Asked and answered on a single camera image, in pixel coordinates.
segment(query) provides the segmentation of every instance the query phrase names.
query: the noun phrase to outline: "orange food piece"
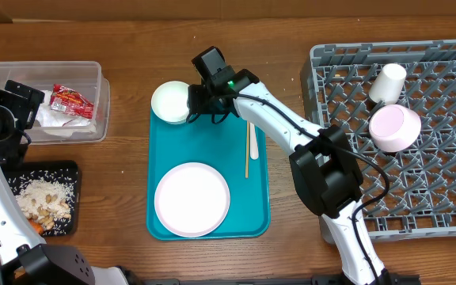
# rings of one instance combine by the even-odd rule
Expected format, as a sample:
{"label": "orange food piece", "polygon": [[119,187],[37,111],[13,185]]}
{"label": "orange food piece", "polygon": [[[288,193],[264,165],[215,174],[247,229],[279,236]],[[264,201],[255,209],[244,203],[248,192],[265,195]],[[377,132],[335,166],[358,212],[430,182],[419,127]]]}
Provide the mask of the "orange food piece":
{"label": "orange food piece", "polygon": [[29,224],[31,224],[32,228],[39,234],[43,234],[44,233],[44,228],[37,222],[31,220],[31,219],[28,219],[29,221]]}

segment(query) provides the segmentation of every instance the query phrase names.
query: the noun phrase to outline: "black tray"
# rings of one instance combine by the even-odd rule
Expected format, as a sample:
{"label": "black tray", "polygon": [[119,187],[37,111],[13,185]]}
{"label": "black tray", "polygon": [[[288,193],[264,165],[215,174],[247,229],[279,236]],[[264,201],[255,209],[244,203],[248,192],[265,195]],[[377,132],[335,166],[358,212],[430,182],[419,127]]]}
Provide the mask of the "black tray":
{"label": "black tray", "polygon": [[[73,234],[77,230],[80,204],[78,201],[80,200],[80,186],[82,184],[82,175],[77,163],[74,161],[28,162],[22,164],[18,169],[6,169],[5,167],[2,167],[2,169],[6,181],[15,196],[21,193],[21,182],[28,179],[39,180],[43,178],[47,182],[57,181],[62,184],[72,184],[73,197],[71,201],[66,202],[71,209],[71,218],[65,219],[65,222],[55,221],[57,226],[53,230],[45,230],[42,236],[59,237]],[[50,174],[54,172],[55,179],[52,179]]]}

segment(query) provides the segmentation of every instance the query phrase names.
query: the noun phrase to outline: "clear plastic container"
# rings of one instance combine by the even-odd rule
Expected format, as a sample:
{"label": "clear plastic container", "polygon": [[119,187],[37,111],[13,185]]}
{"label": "clear plastic container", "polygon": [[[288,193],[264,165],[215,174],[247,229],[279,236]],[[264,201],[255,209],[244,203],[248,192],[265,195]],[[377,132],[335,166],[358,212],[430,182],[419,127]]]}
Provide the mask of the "clear plastic container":
{"label": "clear plastic container", "polygon": [[60,84],[78,91],[94,103],[93,119],[83,127],[41,127],[37,121],[26,132],[33,144],[95,143],[105,139],[110,112],[110,85],[96,62],[0,63],[0,89],[6,81],[52,91]]}

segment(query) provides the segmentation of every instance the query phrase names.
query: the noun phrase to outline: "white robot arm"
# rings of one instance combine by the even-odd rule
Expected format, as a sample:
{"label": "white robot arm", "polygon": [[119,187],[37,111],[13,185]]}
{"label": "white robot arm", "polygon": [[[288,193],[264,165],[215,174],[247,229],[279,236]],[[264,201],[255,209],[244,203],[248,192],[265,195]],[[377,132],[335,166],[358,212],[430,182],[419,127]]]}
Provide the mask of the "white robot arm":
{"label": "white robot arm", "polygon": [[[304,120],[279,102],[254,74],[247,70],[241,70],[235,74],[231,66],[225,64],[220,50],[216,47],[211,47],[198,55],[192,63],[202,78],[202,84],[192,85],[189,88],[188,103],[191,113],[232,112],[255,124],[276,141],[290,155],[298,195],[306,206],[314,214],[321,216],[328,225],[340,252],[344,276],[357,285],[380,284],[381,276],[385,273],[384,265],[374,251],[361,211],[356,216],[359,221],[356,226],[360,243],[357,241],[352,222],[355,209],[362,203],[359,185],[363,178],[355,159],[353,157],[334,159],[333,156],[339,154],[331,154],[332,161],[328,165],[325,163],[325,167],[320,169],[316,156],[325,153],[322,150],[315,151],[317,146],[313,142],[323,132],[320,126]],[[337,128],[337,133],[333,134],[333,137],[340,136],[345,137],[345,134]],[[347,149],[350,146],[347,139],[344,140],[343,147]],[[351,164],[348,166],[356,170],[350,172],[342,162],[337,163],[343,159],[351,159]],[[316,175],[315,173],[319,173],[318,181],[310,179]],[[349,192],[358,192],[358,195],[352,195]],[[372,261],[376,276],[361,246]]]}
{"label": "white robot arm", "polygon": [[[27,150],[26,145],[20,144],[22,131],[32,126],[32,114],[36,114],[43,93],[16,82],[7,83],[5,89],[0,90],[0,162],[15,163]],[[91,275],[79,271],[75,257],[85,270],[90,268]],[[22,213],[0,166],[0,284],[12,283],[14,270],[23,267],[25,278],[32,283],[128,285],[121,269],[91,267],[84,259],[73,247],[46,245]]]}
{"label": "white robot arm", "polygon": [[[252,83],[245,87],[240,94],[262,98],[285,112],[300,127],[309,133],[318,136],[320,126],[304,120],[302,117],[291,111],[284,104],[279,102],[267,90],[262,82]],[[254,100],[238,97],[234,99],[234,107],[237,114],[258,126],[265,134],[270,136],[288,154],[295,152],[296,146],[305,146],[312,139],[300,133],[295,127],[291,126],[280,114],[266,104],[255,102]],[[353,211],[361,204],[361,201],[353,201],[340,210],[338,218],[330,218],[328,215],[321,217],[326,221],[332,237],[339,249],[342,260],[343,273],[354,284],[371,284],[374,282],[374,275],[365,260],[362,250],[355,238],[355,232],[351,221]],[[359,212],[357,219],[358,231],[363,243],[363,247],[372,260],[376,272],[381,273],[384,269],[383,263],[379,260],[374,247],[372,246],[362,213]]]}

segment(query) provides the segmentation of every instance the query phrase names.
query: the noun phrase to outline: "food wrapper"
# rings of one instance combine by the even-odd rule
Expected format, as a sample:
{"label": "food wrapper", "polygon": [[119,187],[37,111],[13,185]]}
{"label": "food wrapper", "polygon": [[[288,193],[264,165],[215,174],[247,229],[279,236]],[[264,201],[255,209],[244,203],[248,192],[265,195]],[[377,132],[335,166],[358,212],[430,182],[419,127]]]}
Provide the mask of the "food wrapper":
{"label": "food wrapper", "polygon": [[94,104],[79,92],[65,86],[54,84],[51,95],[51,109],[63,114],[93,118]]}

